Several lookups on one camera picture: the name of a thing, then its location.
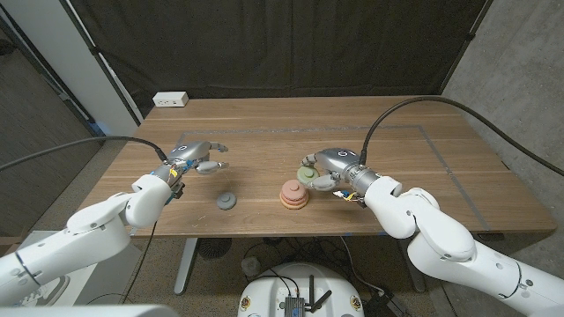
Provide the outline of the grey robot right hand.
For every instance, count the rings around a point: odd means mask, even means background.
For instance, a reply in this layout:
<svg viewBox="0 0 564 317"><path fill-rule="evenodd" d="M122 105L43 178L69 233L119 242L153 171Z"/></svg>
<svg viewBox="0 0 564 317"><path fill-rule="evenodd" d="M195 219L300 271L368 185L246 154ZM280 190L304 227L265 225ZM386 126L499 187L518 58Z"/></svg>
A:
<svg viewBox="0 0 564 317"><path fill-rule="evenodd" d="M376 173L360 163L360 156L344 148L329 148L308 154L301 161L301 170L312 172L299 182L317 191L333 191L341 182L349 184L361 199L369 186L378 179Z"/></svg>

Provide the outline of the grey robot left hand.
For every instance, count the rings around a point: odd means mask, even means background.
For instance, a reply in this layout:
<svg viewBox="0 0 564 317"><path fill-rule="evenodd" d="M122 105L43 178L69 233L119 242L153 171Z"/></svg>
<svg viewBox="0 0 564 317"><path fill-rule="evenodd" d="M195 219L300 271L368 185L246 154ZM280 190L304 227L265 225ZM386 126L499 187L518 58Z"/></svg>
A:
<svg viewBox="0 0 564 317"><path fill-rule="evenodd" d="M212 151L226 152L228 148L218 142L194 141L176 146L161 166L151 175L162 179L171 188L189 170L199 174L211 174L229 167L227 162L210 160Z"/></svg>

